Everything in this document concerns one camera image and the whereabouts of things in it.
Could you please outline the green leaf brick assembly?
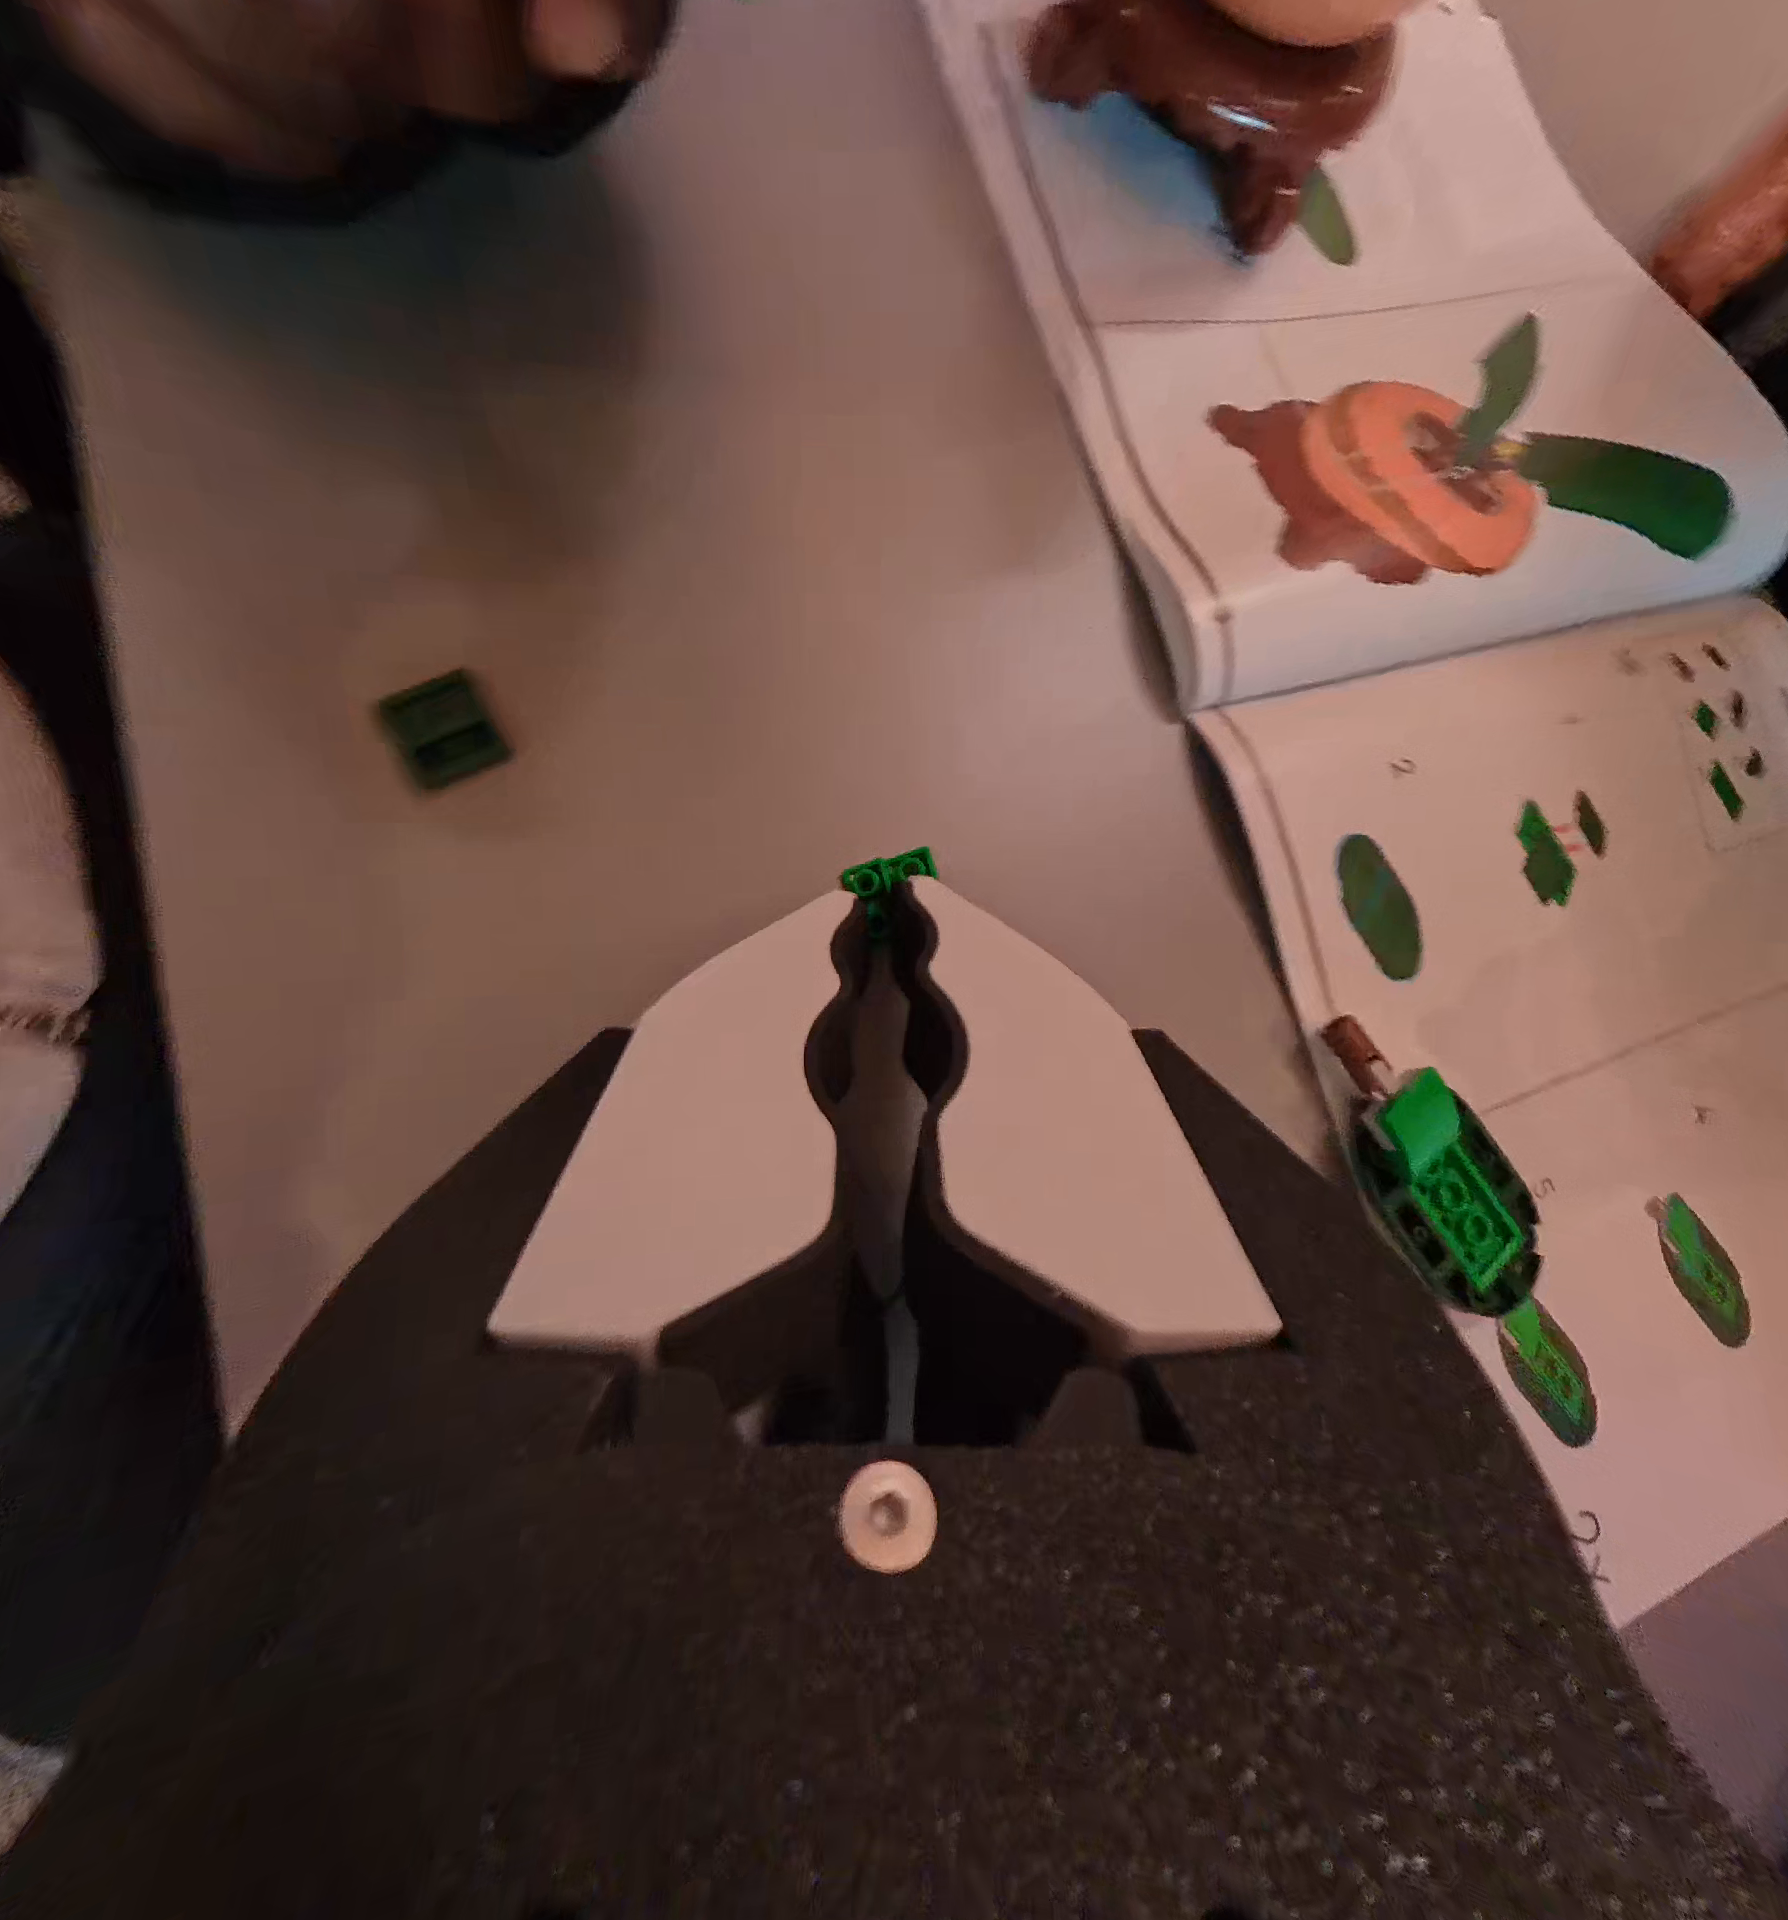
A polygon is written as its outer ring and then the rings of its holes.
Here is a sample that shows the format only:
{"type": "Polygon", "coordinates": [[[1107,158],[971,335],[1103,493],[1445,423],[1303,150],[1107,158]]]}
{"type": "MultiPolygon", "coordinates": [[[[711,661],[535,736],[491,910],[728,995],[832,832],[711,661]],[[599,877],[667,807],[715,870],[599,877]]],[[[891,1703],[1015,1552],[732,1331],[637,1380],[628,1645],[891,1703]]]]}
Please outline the green leaf brick assembly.
{"type": "Polygon", "coordinates": [[[1533,1302],[1533,1188],[1439,1067],[1360,1103],[1350,1166],[1376,1227],[1445,1307],[1504,1320],[1533,1302]]]}

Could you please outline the dark cloth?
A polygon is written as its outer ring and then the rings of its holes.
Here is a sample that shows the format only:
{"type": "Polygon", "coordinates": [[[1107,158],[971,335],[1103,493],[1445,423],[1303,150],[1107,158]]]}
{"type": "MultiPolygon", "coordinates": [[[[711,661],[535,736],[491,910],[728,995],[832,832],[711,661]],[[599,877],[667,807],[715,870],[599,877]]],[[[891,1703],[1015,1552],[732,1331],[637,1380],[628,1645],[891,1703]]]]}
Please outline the dark cloth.
{"type": "Polygon", "coordinates": [[[63,1747],[220,1453],[158,966],[60,366],[0,251],[0,665],[63,768],[104,976],[0,1223],[0,1727],[63,1747]]]}

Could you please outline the white desk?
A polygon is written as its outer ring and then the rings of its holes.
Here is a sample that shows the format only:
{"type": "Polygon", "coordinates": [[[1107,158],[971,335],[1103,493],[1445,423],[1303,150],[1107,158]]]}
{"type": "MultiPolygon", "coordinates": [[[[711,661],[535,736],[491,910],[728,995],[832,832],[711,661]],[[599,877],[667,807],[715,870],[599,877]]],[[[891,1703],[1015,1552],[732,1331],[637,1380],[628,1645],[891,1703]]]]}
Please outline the white desk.
{"type": "Polygon", "coordinates": [[[1788,1917],[1376,1227],[924,2],[567,158],[54,236],[233,1447],[0,1917],[1788,1917]],[[516,758],[416,792],[374,704],[516,758]],[[911,886],[835,1371],[487,1320],[643,1015],[930,845],[1130,1026],[1267,1344],[948,1225],[911,886]]]}

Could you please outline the open instruction booklet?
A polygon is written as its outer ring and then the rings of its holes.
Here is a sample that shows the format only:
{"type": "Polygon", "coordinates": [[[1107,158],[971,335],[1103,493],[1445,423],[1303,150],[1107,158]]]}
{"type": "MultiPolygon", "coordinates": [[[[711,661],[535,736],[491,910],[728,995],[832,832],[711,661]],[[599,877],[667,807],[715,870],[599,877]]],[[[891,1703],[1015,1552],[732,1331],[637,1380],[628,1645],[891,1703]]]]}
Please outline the open instruction booklet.
{"type": "Polygon", "coordinates": [[[1506,1159],[1457,1309],[1617,1625],[1788,1520],[1788,431],[1612,236],[1481,2],[1245,256],[1146,2],[924,2],[1342,1150],[1350,1017],[1506,1159]]]}

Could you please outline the brick flower pot model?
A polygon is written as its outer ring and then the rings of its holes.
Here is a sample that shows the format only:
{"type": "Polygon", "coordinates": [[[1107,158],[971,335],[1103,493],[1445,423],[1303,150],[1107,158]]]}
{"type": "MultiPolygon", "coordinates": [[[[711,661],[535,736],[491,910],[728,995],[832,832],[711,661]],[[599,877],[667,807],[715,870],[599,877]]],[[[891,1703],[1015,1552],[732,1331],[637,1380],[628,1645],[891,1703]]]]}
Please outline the brick flower pot model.
{"type": "Polygon", "coordinates": [[[1411,2],[1050,2],[1026,89],[1054,106],[1130,100],[1199,155],[1242,260],[1273,251],[1323,162],[1386,100],[1411,2]]]}

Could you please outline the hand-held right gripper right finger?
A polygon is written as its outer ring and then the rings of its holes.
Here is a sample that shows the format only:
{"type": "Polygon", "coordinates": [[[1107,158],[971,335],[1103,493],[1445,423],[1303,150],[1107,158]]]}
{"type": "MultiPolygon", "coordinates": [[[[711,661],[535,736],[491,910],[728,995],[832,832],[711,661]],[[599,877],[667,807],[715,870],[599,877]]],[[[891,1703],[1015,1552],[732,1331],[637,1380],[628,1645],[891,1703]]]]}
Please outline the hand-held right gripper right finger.
{"type": "Polygon", "coordinates": [[[938,877],[911,896],[915,989],[954,1020],[948,1225],[1100,1344],[1273,1343],[1284,1318],[1113,1000],[938,877]]]}

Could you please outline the person's left hand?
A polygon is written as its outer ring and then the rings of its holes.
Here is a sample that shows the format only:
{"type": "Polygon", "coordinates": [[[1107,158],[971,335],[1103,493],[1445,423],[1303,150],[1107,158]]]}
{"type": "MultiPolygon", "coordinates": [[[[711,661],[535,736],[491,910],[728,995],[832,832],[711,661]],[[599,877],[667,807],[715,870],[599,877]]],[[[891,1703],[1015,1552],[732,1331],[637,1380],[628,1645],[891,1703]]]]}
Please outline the person's left hand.
{"type": "Polygon", "coordinates": [[[270,180],[325,180],[413,128],[535,132],[657,62],[677,2],[25,2],[136,128],[270,180]]]}

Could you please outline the small green brick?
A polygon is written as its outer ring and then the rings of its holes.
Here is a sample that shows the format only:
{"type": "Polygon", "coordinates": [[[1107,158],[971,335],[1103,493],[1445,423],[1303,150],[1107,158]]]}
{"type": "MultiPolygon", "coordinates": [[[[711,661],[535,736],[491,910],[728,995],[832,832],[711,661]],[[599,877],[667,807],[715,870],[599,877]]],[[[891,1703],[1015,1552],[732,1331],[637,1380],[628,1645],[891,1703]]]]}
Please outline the small green brick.
{"type": "Polygon", "coordinates": [[[868,940],[886,943],[891,937],[891,922],[905,886],[921,877],[938,877],[930,845],[862,859],[845,867],[838,880],[858,902],[868,940]]]}

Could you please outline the green studded plate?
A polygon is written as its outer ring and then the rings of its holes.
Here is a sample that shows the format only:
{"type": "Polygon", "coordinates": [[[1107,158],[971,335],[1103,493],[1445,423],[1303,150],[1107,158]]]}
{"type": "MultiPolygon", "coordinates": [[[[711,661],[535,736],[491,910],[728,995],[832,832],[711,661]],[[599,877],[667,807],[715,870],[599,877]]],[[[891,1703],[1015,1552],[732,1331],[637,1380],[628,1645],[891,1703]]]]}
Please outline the green studded plate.
{"type": "Polygon", "coordinates": [[[471,669],[379,693],[374,721],[416,792],[447,792],[513,764],[516,749],[471,669]]]}

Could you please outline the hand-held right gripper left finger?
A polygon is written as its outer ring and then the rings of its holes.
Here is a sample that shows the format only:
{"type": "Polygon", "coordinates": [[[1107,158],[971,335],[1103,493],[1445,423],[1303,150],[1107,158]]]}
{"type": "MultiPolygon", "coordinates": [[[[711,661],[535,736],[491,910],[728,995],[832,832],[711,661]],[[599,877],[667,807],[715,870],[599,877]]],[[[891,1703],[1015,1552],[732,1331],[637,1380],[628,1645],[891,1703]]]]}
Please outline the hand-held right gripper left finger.
{"type": "Polygon", "coordinates": [[[835,1371],[853,1270],[838,1107],[871,973],[828,891],[636,1024],[487,1320],[636,1371],[835,1371]]]}

